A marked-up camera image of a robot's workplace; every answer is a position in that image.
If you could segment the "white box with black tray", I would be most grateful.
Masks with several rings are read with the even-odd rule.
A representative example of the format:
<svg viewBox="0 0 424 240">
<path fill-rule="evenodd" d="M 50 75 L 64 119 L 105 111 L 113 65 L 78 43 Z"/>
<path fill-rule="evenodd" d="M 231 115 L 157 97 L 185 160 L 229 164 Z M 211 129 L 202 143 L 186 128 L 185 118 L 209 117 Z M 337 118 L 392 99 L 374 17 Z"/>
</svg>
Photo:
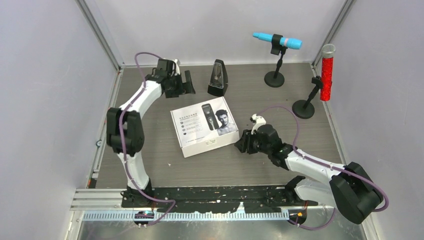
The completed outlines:
<svg viewBox="0 0 424 240">
<path fill-rule="evenodd" d="M 171 110 L 170 114 L 184 158 L 239 140 L 239 128 L 223 96 Z"/>
</svg>

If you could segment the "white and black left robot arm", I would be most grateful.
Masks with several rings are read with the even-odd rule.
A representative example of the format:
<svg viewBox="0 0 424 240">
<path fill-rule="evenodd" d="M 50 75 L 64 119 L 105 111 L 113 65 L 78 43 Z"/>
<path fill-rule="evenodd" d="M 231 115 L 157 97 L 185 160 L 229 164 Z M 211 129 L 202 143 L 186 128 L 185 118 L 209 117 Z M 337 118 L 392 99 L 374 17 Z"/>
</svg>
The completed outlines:
<svg viewBox="0 0 424 240">
<path fill-rule="evenodd" d="M 142 118 L 161 96 L 178 98 L 195 94 L 191 74 L 182 78 L 178 59 L 159 58 L 157 66 L 147 75 L 135 94 L 120 107 L 111 107 L 106 114 L 106 144 L 118 155 L 127 178 L 126 190 L 121 192 L 123 207 L 148 207 L 154 193 L 142 158 L 145 135 Z"/>
</svg>

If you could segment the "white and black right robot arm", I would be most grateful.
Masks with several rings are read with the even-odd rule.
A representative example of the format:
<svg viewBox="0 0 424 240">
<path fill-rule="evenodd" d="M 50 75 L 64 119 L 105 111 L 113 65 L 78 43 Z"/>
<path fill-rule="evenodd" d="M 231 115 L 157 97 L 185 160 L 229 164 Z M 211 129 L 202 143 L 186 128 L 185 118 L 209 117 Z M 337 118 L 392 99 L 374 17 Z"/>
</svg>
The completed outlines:
<svg viewBox="0 0 424 240">
<path fill-rule="evenodd" d="M 302 201 L 325 204 L 359 225 L 385 202 L 382 191 L 360 164 L 343 165 L 314 158 L 283 142 L 270 124 L 244 130 L 234 145 L 241 153 L 265 154 L 275 166 L 300 174 L 286 185 L 285 198 L 291 205 Z"/>
</svg>

